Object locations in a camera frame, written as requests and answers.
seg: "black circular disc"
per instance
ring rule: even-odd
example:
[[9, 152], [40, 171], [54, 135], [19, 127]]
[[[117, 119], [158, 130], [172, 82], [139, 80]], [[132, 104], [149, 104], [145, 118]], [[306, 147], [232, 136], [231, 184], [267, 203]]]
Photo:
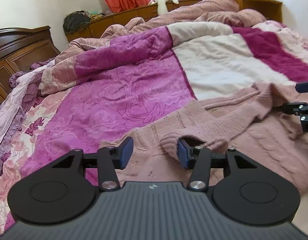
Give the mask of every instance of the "black circular disc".
[[216, 206], [241, 223], [265, 226], [290, 220], [300, 204], [296, 187], [277, 174], [241, 169], [213, 189]]
[[249, 182], [240, 188], [240, 193], [243, 198], [249, 202], [265, 204], [273, 201], [277, 197], [275, 187], [264, 182]]
[[77, 217], [89, 208], [95, 190], [84, 177], [53, 170], [28, 176], [8, 194], [8, 204], [16, 220], [31, 224], [56, 224]]

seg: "pink blanket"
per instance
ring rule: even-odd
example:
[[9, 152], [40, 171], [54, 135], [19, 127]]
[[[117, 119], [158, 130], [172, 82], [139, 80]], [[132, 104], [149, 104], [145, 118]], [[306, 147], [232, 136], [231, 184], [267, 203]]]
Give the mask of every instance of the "pink blanket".
[[108, 45], [109, 41], [118, 36], [144, 32], [156, 27], [165, 26], [176, 22], [194, 21], [206, 12], [234, 11], [238, 12], [239, 5], [234, 0], [203, 0], [191, 6], [183, 6], [168, 14], [155, 17], [148, 22], [143, 18], [132, 19], [126, 26], [112, 25], [104, 32], [101, 39], [79, 38], [71, 41], [68, 47], [55, 59], [59, 63], [84, 51]]

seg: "metal bolt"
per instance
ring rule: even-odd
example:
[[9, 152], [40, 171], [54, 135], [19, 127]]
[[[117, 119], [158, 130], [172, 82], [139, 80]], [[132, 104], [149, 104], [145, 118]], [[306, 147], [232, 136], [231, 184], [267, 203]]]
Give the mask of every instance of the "metal bolt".
[[116, 187], [117, 187], [117, 183], [115, 181], [108, 180], [102, 183], [102, 188], [105, 188], [105, 189], [114, 189]]
[[235, 152], [235, 151], [236, 151], [236, 148], [233, 147], [233, 146], [230, 146], [230, 147], [227, 148], [227, 150], [228, 150], [229, 152]]
[[193, 189], [203, 189], [205, 186], [206, 184], [200, 180], [195, 180], [190, 183], [190, 187]]

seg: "black clamp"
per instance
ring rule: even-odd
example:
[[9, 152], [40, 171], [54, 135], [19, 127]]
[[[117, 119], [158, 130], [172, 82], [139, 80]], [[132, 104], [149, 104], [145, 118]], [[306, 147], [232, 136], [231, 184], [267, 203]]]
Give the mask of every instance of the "black clamp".
[[[71, 150], [13, 185], [7, 202], [14, 219], [52, 225], [77, 217], [102, 192], [120, 189], [115, 169], [124, 169], [132, 153], [131, 137], [118, 147], [103, 147], [97, 153]], [[90, 168], [97, 168], [98, 187], [85, 178]]]
[[308, 104], [305, 102], [285, 103], [282, 106], [285, 114], [294, 114], [300, 117], [303, 132], [308, 132]]
[[[300, 204], [296, 187], [235, 147], [217, 154], [182, 138], [178, 157], [185, 168], [194, 165], [187, 189], [206, 194], [231, 219], [258, 226], [293, 220]], [[224, 178], [214, 186], [211, 168], [223, 169]]]

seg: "folded clothes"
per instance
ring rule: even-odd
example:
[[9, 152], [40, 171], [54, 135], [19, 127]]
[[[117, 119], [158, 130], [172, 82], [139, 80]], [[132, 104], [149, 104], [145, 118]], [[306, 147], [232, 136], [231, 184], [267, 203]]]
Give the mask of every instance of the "folded clothes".
[[[100, 146], [118, 145], [127, 136], [134, 138], [134, 152], [127, 168], [117, 171], [119, 180], [182, 181], [185, 171], [177, 158], [177, 140], [191, 138], [214, 152], [224, 153], [235, 146], [240, 152], [292, 182], [300, 191], [308, 190], [308, 134], [300, 119], [275, 107], [285, 102], [308, 102], [308, 94], [298, 94], [293, 86], [254, 85], [229, 98], [192, 101], [162, 119], [129, 131], [121, 139]], [[213, 170], [210, 184], [222, 179]]]
[[26, 73], [23, 71], [19, 71], [16, 72], [14, 74], [12, 74], [12, 76], [9, 78], [8, 83], [10, 85], [11, 88], [14, 88], [18, 85], [18, 82], [16, 81], [19, 77], [21, 77], [22, 75], [25, 75]]

